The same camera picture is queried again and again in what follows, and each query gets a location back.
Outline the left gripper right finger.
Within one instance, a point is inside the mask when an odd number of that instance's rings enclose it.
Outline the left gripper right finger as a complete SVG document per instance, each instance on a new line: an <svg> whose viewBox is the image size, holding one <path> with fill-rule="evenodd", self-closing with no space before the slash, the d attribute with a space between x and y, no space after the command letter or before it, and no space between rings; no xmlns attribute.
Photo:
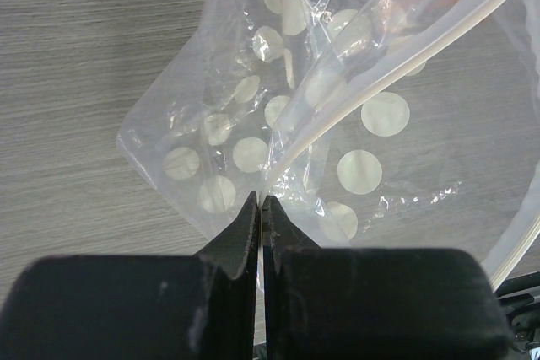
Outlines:
<svg viewBox="0 0 540 360"><path fill-rule="evenodd" d="M322 248L262 204L271 359L502 359L510 327L481 266L447 248Z"/></svg>

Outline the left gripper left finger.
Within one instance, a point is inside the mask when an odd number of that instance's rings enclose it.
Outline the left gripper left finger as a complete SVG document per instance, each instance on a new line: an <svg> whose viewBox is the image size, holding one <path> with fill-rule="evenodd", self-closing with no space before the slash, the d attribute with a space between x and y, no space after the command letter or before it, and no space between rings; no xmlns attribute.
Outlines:
<svg viewBox="0 0 540 360"><path fill-rule="evenodd" d="M257 195L194 255L51 255L1 310L4 359L249 359Z"/></svg>

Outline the clear polka dot zip bag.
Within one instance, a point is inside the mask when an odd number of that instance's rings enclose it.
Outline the clear polka dot zip bag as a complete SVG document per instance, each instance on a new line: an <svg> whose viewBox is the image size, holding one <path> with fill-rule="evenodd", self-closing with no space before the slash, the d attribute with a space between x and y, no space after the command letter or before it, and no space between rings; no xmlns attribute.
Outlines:
<svg viewBox="0 0 540 360"><path fill-rule="evenodd" d="M205 0L116 143L208 238L256 192L498 287L539 233L539 0Z"/></svg>

